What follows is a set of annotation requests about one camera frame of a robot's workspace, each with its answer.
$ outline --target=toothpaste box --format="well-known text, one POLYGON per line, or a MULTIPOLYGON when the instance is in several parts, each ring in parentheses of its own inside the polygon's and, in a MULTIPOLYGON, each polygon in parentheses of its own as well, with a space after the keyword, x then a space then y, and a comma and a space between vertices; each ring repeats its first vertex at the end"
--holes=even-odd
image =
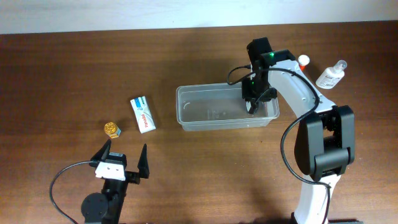
POLYGON ((144 96, 130 100, 132 109, 136 114, 139 131, 142 133, 155 130, 155 123, 149 111, 147 100, 144 96))

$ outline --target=hand sanitizer bottle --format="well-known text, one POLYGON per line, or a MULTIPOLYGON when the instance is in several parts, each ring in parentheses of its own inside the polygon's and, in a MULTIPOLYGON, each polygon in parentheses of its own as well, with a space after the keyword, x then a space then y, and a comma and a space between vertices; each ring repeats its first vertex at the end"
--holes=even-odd
POLYGON ((327 68, 318 78, 316 84, 320 88, 331 89, 344 77, 344 69, 347 67, 347 62, 340 60, 333 67, 327 68))

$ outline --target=gold bottle cap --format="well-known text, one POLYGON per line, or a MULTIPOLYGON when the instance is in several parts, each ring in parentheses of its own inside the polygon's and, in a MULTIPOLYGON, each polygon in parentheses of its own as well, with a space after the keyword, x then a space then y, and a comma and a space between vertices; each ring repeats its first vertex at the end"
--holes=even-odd
POLYGON ((116 126, 115 123, 109 122, 105 124, 104 131, 106 134, 114 134, 118 130, 118 127, 116 126))

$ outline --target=white background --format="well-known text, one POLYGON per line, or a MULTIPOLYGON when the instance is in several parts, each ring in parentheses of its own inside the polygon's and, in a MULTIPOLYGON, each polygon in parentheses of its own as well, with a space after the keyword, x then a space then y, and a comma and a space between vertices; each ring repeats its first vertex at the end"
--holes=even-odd
POLYGON ((398 0, 0 0, 0 34, 398 19, 398 0))

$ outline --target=brown tabletop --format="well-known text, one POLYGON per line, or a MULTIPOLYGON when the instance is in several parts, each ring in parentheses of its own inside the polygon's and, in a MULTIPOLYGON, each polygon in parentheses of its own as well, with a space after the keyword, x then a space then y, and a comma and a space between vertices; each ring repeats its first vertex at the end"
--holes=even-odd
MULTIPOLYGON (((362 22, 205 29, 0 35, 1 223, 68 223, 49 200, 63 167, 105 143, 104 125, 122 130, 111 151, 136 171, 148 145, 150 178, 129 185, 121 223, 270 222, 290 217, 301 183, 285 168, 279 143, 295 119, 279 96, 280 116, 265 128, 185 132, 175 90, 225 82, 249 62, 246 46, 267 36, 273 49, 311 58, 311 81, 338 60, 346 76, 319 89, 355 113, 356 158, 338 182, 329 219, 398 220, 398 23, 362 22), (157 129, 141 134, 129 100, 145 95, 157 129)), ((294 169, 296 129, 286 141, 294 169)), ((83 223, 82 200, 102 189, 88 165, 59 178, 54 198, 83 223)))

